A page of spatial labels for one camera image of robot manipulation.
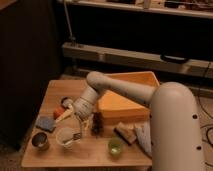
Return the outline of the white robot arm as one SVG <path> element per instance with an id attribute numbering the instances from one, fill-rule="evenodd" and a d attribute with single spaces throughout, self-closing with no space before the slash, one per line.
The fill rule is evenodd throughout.
<path id="1" fill-rule="evenodd" d="M 158 87 L 111 78 L 93 71 L 87 87 L 74 101 L 75 115 L 84 121 L 107 90 L 151 111 L 153 171 L 205 171 L 202 134 L 193 93 L 177 82 Z"/>

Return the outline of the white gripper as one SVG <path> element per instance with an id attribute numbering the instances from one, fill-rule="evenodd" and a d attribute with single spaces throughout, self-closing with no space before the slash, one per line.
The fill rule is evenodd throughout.
<path id="1" fill-rule="evenodd" d="M 91 128 L 92 121 L 88 118 L 92 114 L 96 102 L 96 98 L 79 97 L 73 103 L 75 115 L 82 120 L 78 120 L 80 139 L 83 138 L 84 131 L 88 131 Z"/>

